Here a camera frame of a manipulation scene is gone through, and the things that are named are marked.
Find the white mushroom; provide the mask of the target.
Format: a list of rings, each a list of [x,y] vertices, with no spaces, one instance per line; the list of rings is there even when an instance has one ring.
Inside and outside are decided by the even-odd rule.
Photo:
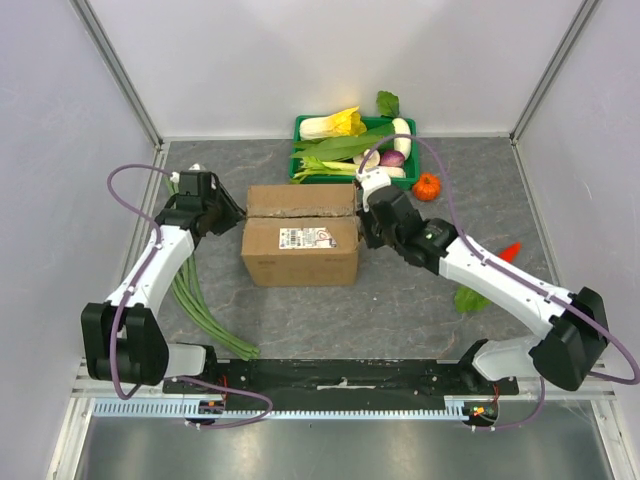
[[[366,149],[363,153],[354,156],[352,159],[355,165],[358,165],[358,166],[364,165],[366,168],[375,166],[378,160],[379,160],[378,152],[374,150],[372,153],[370,153],[369,149]]]

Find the napa cabbage with yellow leaves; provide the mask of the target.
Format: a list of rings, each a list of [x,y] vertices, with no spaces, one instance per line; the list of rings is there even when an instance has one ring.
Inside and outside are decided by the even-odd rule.
[[[367,131],[359,107],[351,107],[328,116],[310,117],[300,122],[301,140],[316,140],[343,136],[359,136]]]

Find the orange carrot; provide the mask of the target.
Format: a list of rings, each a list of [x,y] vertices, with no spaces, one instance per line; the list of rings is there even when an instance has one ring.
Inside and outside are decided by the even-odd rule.
[[[512,263],[521,250],[521,243],[515,242],[505,248],[500,254],[499,258],[507,263]]]

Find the white green leek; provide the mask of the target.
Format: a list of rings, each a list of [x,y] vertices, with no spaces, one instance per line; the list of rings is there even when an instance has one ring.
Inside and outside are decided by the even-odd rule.
[[[392,179],[404,179],[406,173],[401,167],[376,166],[365,168],[363,173],[372,173],[374,170],[385,172]],[[345,161],[321,161],[315,157],[303,157],[299,168],[290,179],[292,184],[301,184],[311,177],[349,177],[355,178],[360,173],[357,164]]]

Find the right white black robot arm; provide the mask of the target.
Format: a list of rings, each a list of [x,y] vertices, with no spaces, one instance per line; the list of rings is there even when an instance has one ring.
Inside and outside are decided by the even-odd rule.
[[[424,219],[394,185],[364,186],[362,221],[370,248],[391,247],[408,264],[466,286],[501,307],[530,331],[505,341],[477,341],[458,368],[467,392],[483,392],[493,381],[539,375],[576,391],[605,350],[604,301],[584,287],[573,293],[541,281],[464,240],[439,218]]]

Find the white radish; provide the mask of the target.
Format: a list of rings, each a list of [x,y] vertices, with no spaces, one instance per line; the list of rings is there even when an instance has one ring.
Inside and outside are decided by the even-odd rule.
[[[403,118],[397,117],[392,120],[394,128],[394,150],[401,153],[405,159],[409,157],[412,149],[412,140],[409,138],[411,135],[411,129],[407,121]]]

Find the green leaf behind tray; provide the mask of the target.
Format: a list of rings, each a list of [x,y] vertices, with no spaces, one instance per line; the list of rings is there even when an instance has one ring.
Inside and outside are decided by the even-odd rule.
[[[381,117],[396,118],[400,116],[399,97],[392,92],[380,90],[376,96],[376,107]]]

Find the small orange pumpkin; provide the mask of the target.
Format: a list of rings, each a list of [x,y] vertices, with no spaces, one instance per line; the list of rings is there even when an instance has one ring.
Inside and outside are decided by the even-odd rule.
[[[414,197],[422,202],[430,202],[438,198],[441,192],[440,179],[429,172],[422,173],[412,187]]]

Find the large green leaf vegetable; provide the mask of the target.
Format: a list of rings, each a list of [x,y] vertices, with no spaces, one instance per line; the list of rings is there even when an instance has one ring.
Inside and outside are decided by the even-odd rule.
[[[370,149],[383,137],[394,133],[391,123],[368,130],[359,136],[342,136],[318,141],[300,141],[294,144],[293,159],[313,157],[320,161],[341,161],[355,157]]]

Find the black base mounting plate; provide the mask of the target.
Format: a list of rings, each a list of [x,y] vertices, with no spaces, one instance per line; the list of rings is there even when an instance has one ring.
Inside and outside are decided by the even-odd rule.
[[[278,410],[438,408],[446,396],[519,393],[515,380],[490,382],[467,364],[432,359],[218,360],[197,378],[262,394]]]

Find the brown cardboard express box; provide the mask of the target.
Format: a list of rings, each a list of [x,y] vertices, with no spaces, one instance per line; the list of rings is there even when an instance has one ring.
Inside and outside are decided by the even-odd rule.
[[[241,257],[260,287],[356,282],[359,230],[351,184],[252,185]]]

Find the green long beans bundle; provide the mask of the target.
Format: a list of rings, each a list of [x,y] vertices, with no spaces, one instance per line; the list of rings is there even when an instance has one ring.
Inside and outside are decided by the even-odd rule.
[[[179,268],[170,289],[186,315],[211,339],[242,360],[259,358],[260,350],[257,346],[229,332],[211,313],[200,287],[194,254],[191,254]]]

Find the loose green lettuce leaf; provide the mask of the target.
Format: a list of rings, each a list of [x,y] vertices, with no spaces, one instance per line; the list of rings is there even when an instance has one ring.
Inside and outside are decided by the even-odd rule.
[[[490,304],[489,299],[466,286],[460,286],[454,296],[454,305],[460,314],[480,312]]]

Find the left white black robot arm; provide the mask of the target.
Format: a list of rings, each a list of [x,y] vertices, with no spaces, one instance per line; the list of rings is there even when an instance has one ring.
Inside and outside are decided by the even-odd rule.
[[[219,177],[200,165],[173,172],[177,191],[156,217],[145,215],[152,232],[141,257],[101,303],[87,304],[80,317],[89,376],[108,381],[118,397],[184,376],[198,393],[219,382],[219,369],[205,347],[168,344],[157,323],[159,308],[180,268],[207,234],[220,236],[244,220]]]

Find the purple onion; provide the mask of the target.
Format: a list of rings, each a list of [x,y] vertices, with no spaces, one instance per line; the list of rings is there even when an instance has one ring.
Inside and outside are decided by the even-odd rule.
[[[399,151],[387,150],[380,159],[380,166],[402,168],[406,161],[406,157]]]

